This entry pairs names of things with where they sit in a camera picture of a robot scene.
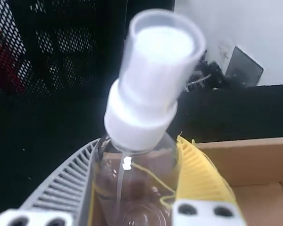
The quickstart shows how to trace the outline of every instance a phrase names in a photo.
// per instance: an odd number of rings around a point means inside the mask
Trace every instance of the spray bottle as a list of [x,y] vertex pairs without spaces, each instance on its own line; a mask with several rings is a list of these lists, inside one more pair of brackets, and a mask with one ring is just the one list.
[[200,29],[181,15],[151,9],[132,19],[92,159],[108,226],[171,225],[180,156],[166,129],[204,51]]

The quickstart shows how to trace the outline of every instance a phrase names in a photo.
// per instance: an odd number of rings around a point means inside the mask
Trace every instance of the white spray pump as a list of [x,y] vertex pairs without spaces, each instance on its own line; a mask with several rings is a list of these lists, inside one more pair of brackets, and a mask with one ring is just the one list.
[[201,31],[181,15],[154,9],[133,18],[105,114],[106,131],[116,144],[138,151],[159,142],[204,51]]

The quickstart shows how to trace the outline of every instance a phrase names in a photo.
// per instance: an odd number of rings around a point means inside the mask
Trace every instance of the white wall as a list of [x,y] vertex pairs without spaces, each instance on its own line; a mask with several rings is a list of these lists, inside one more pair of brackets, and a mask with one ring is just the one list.
[[264,68],[258,85],[283,84],[283,0],[175,0],[175,11],[202,29],[224,73],[237,45]]

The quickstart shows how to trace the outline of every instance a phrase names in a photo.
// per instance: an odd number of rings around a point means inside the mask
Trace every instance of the red object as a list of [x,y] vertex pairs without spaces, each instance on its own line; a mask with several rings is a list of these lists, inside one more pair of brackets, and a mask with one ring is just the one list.
[[7,95],[24,92],[24,86],[17,76],[19,66],[0,30],[0,88]]

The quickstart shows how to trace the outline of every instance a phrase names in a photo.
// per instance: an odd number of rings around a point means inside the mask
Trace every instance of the white plastic block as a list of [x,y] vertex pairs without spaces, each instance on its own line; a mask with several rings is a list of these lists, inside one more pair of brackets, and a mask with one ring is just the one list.
[[73,219],[59,211],[10,209],[0,214],[0,226],[73,226]]
[[227,202],[177,200],[172,226],[246,226],[235,205]]

